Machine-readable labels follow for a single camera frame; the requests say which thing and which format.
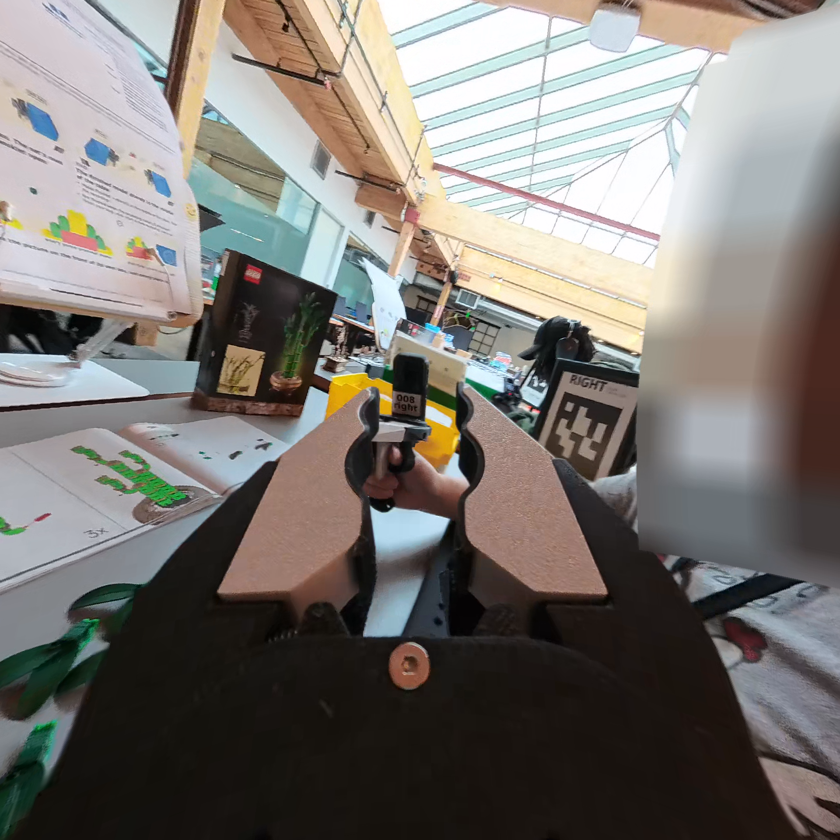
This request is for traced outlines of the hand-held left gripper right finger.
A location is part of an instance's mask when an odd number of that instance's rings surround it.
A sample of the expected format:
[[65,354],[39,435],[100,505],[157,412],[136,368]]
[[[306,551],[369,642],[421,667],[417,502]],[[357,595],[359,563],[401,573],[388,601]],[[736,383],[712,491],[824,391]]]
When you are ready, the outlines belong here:
[[470,385],[458,387],[458,525],[479,604],[602,604],[597,568],[552,456]]

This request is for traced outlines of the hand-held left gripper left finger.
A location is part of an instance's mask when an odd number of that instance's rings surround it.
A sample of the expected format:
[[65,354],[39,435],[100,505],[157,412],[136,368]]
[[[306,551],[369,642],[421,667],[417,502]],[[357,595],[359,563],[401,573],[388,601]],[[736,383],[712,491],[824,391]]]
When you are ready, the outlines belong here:
[[375,541],[364,483],[373,468],[380,393],[363,389],[296,442],[276,469],[218,589],[227,602],[314,603],[370,611]]

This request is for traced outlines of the black lego set box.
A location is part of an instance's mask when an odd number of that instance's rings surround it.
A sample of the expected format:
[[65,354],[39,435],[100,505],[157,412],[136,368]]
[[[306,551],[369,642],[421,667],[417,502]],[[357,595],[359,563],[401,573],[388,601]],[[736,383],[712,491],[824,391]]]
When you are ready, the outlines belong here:
[[256,257],[226,249],[198,344],[192,406],[299,417],[337,295]]

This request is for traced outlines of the lego instruction booklet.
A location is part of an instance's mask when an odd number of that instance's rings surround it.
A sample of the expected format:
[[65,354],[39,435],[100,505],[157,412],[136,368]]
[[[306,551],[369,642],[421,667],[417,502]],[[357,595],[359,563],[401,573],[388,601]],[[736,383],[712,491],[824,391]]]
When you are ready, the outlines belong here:
[[3,448],[2,592],[215,507],[289,448],[236,416]]

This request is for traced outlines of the lego bamboo model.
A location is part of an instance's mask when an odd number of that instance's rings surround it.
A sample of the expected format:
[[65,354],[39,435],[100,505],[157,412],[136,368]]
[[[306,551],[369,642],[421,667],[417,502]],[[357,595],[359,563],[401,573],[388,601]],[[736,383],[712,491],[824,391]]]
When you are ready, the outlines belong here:
[[[95,637],[109,643],[119,634],[143,588],[143,584],[120,582],[83,593],[68,609],[79,618],[60,637],[2,659],[1,688],[16,695],[13,719],[26,721],[51,701],[90,685],[109,650],[82,654]],[[35,724],[2,772],[1,838],[15,833],[45,787],[57,729],[56,719]]]

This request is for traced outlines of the person's right hand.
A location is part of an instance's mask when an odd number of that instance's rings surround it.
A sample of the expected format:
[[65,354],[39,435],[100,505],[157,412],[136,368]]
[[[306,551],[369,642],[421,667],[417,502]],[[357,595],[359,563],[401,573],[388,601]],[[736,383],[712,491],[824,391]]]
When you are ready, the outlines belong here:
[[387,470],[383,477],[370,476],[364,483],[364,492],[370,499],[391,500],[396,508],[447,520],[456,519],[459,501],[468,488],[466,478],[439,474],[421,455],[415,455],[410,470]]

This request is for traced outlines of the pale box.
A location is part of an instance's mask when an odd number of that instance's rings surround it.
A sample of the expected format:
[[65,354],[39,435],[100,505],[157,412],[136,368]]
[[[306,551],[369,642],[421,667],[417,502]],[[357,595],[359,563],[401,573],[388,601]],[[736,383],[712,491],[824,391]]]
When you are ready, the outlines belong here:
[[385,360],[389,365],[399,353],[422,355],[429,362],[428,385],[455,397],[457,384],[466,382],[469,367],[467,358],[437,349],[404,332],[396,332]]

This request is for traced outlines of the yellow plastic bin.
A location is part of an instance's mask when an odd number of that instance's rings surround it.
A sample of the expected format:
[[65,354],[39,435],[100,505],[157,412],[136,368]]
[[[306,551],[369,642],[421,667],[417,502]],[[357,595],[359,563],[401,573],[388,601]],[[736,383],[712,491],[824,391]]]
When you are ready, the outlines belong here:
[[[325,417],[330,417],[360,392],[374,387],[380,393],[380,413],[391,415],[393,393],[392,368],[386,366],[382,376],[370,377],[366,371],[335,375],[330,383]],[[456,395],[429,385],[427,388],[426,422],[432,428],[428,440],[416,447],[418,454],[436,469],[444,469],[459,451],[456,425]]]

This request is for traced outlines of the person's printed clothing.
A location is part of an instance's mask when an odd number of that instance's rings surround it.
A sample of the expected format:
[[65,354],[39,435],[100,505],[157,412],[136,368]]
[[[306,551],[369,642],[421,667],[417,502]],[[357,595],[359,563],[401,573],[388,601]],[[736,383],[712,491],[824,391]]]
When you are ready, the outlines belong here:
[[838,589],[800,582],[705,627],[797,836],[838,838]]

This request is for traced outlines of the printed instruction sheet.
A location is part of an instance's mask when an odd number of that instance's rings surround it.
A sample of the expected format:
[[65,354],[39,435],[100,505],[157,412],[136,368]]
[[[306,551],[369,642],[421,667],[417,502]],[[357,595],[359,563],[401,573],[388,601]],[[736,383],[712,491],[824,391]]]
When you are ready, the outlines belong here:
[[1,3],[2,303],[197,315],[180,134],[131,38],[86,2]]

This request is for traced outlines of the white ceiling light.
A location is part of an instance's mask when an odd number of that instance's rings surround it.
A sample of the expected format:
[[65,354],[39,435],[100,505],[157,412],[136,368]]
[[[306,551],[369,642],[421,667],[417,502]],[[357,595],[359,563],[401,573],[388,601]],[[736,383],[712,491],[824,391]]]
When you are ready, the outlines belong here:
[[613,54],[627,53],[638,35],[641,17],[641,8],[633,3],[599,3],[589,24],[590,44]]

